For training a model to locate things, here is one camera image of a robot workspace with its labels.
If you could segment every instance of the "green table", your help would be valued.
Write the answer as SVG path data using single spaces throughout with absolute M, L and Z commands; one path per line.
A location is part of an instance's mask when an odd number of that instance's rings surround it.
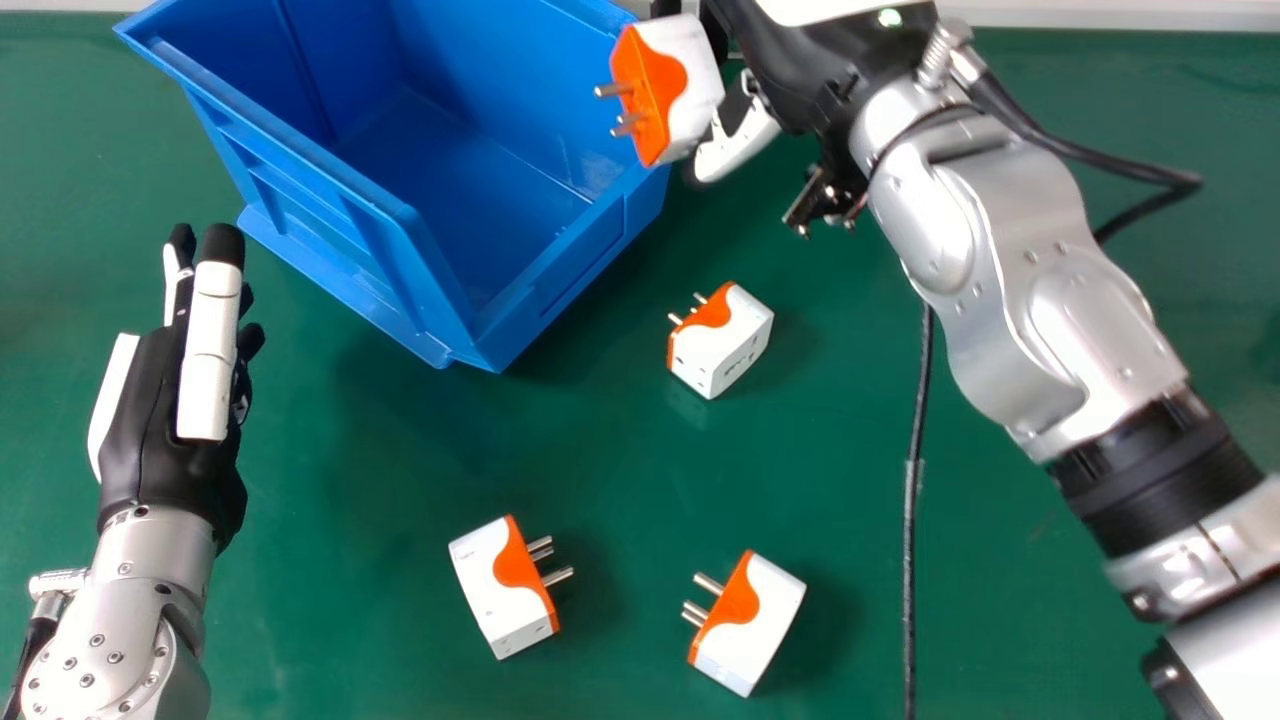
M 26 578 L 90 560 L 84 429 L 114 334 L 161 315 L 172 223 L 241 201 L 177 86 L 109 17 L 0 14 L 0 638 Z M 989 31 L 1024 104 L 1080 141 L 1198 168 L 1207 191 L 1116 241 L 1198 388 L 1266 465 L 1280 425 L 1280 42 Z M 509 373 L 435 372 L 259 247 L 270 342 L 219 561 L 214 717 L 895 717 L 899 512 L 916 300 L 878 228 L 777 222 L 810 158 L 782 141 L 668 209 Z M 1096 218 L 1142 188 L 1083 173 Z M 698 401 L 668 310 L 744 283 L 768 354 Z M 938 373 L 920 538 L 920 715 L 1157 717 L 1129 619 L 1048 479 Z M 968 507 L 964 515 L 956 510 Z M 503 512 L 579 577 L 564 632 L 498 664 L 445 543 Z M 695 570 L 751 547 L 809 583 L 758 696 L 685 665 Z

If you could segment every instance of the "white baseboard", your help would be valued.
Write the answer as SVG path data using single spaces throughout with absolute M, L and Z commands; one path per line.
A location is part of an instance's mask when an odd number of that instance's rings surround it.
M 148 4 L 150 0 L 0 0 L 0 10 L 128 13 Z M 947 14 L 988 27 L 1280 31 L 1280 0 L 941 0 L 940 5 Z

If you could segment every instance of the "black fingertip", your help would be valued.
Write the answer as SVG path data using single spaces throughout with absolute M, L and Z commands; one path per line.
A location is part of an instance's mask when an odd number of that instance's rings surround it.
M 187 223 L 178 223 L 169 233 L 169 245 L 178 252 L 178 265 L 189 268 L 196 259 L 196 231 Z
M 236 225 L 218 223 L 205 231 L 201 261 L 227 263 L 244 270 L 244 233 Z
M 248 283 L 242 284 L 241 286 L 241 318 L 243 318 L 244 314 L 248 313 L 248 309 L 253 306 L 253 300 L 256 300 L 253 297 L 253 288 Z
M 257 323 L 244 325 L 236 336 L 236 348 L 246 363 L 253 360 L 264 345 L 266 345 L 266 332 Z

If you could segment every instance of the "robotic arm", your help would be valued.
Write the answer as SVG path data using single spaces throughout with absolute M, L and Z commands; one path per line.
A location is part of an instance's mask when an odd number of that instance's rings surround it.
M 244 520 L 236 469 L 261 327 L 237 333 L 252 305 L 244 236 L 214 225 L 164 245 L 165 325 L 120 334 L 88 430 L 101 484 L 91 566 L 31 579 L 28 626 L 4 720 L 205 717 L 200 666 L 214 559 Z
M 940 22 L 933 3 L 703 9 L 748 69 L 686 176 L 714 182 L 778 132 L 817 137 L 820 163 L 783 222 L 852 229 L 870 210 L 940 319 L 965 397 L 1046 468 L 1133 614 L 1171 624 L 1143 662 L 1166 710 L 1274 716 L 1280 475 L 1194 393 L 1140 290 L 1102 252 L 1124 223 L 1091 231 L 1059 155 L 1108 158 L 1036 126 L 968 26 Z M 1121 174 L 1198 184 L 1137 163 Z

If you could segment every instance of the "blue plastic container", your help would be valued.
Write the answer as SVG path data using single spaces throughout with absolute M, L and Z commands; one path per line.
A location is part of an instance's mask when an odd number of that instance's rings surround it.
M 607 0 L 164 0 L 241 227 L 435 368 L 502 372 L 662 209 L 591 88 Z

